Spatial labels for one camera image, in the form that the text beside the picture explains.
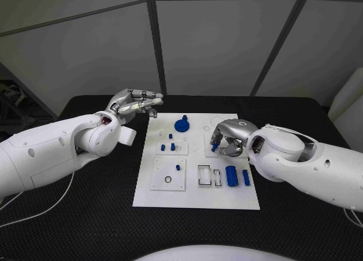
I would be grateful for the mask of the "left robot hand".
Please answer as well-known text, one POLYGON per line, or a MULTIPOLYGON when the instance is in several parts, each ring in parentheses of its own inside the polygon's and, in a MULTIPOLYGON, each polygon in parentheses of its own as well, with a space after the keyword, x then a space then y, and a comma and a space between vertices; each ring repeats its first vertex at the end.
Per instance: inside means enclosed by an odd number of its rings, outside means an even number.
POLYGON ((153 106, 163 104, 163 98, 163 94, 153 91, 124 89, 111 98, 106 111, 117 117, 122 125, 126 125, 137 114, 158 118, 153 106))

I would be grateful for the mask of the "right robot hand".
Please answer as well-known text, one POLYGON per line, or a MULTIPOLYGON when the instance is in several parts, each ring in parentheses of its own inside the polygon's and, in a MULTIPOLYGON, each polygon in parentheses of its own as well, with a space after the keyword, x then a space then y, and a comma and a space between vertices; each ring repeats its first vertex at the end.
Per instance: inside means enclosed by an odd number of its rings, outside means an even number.
POLYGON ((247 148, 248 138, 259 130, 259 127, 243 119, 224 120, 215 128, 211 145, 214 152, 238 157, 247 148))

